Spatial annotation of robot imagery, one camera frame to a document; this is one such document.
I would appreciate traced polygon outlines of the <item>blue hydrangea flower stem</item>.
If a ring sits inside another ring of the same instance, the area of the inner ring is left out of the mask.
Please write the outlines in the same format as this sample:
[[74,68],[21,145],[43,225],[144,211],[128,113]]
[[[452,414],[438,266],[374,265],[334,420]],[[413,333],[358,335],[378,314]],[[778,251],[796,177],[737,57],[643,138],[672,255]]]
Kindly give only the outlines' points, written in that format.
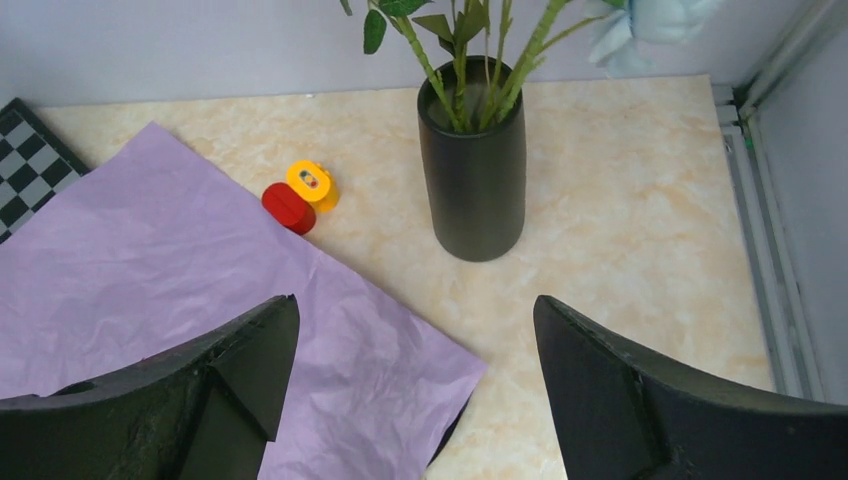
[[[611,77],[641,75],[653,68],[652,61],[640,53],[641,45],[684,44],[700,33],[721,6],[720,1],[586,1],[583,18],[563,31],[570,36],[592,27],[590,63]],[[483,110],[483,127],[497,123],[493,113],[504,86]]]

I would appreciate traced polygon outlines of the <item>pink rose flower stem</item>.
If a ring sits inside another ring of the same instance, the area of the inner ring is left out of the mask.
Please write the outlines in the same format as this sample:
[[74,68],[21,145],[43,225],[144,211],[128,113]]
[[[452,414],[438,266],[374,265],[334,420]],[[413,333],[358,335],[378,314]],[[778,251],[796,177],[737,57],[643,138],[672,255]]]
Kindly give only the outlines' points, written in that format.
[[453,99],[448,96],[445,80],[431,65],[427,53],[413,27],[412,15],[428,4],[424,0],[367,0],[367,12],[363,20],[362,51],[374,55],[383,44],[389,26],[392,26],[408,43],[416,60],[423,69],[429,85],[442,104],[449,125],[455,131],[464,127],[461,115],[455,110]]

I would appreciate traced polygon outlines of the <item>pink and purple wrapping paper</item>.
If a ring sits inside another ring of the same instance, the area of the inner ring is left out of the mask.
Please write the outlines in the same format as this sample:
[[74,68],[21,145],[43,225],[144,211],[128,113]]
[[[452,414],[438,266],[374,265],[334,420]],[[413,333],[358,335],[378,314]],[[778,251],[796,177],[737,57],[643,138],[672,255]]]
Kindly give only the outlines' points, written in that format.
[[275,295],[300,333],[259,477],[420,478],[485,363],[153,123],[2,244],[1,394],[51,394]]

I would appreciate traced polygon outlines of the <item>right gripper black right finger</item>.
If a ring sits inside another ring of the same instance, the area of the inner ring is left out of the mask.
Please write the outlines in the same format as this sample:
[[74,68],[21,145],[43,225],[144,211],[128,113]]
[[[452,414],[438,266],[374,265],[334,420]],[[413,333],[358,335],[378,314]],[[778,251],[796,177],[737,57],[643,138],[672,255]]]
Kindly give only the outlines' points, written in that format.
[[535,336],[571,479],[843,479],[847,410],[717,377],[549,295]]

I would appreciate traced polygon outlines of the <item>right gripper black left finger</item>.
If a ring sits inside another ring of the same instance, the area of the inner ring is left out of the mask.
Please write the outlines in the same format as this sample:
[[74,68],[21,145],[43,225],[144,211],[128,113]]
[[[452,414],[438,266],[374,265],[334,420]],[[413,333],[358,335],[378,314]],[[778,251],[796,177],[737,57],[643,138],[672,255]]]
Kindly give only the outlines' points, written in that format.
[[272,297],[222,326],[51,395],[1,403],[5,479],[254,479],[300,327]]

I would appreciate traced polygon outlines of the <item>cream rose flower stem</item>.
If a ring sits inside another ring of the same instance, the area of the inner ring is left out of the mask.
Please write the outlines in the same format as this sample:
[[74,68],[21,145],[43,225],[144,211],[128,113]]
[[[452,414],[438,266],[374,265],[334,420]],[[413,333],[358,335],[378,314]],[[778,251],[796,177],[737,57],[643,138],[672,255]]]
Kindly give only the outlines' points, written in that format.
[[502,93],[496,102],[496,110],[493,119],[501,122],[514,108],[521,88],[528,75],[540,64],[540,56],[552,45],[568,36],[566,31],[550,37],[554,23],[562,11],[570,4],[567,0],[550,0],[532,32],[523,52],[508,76]]

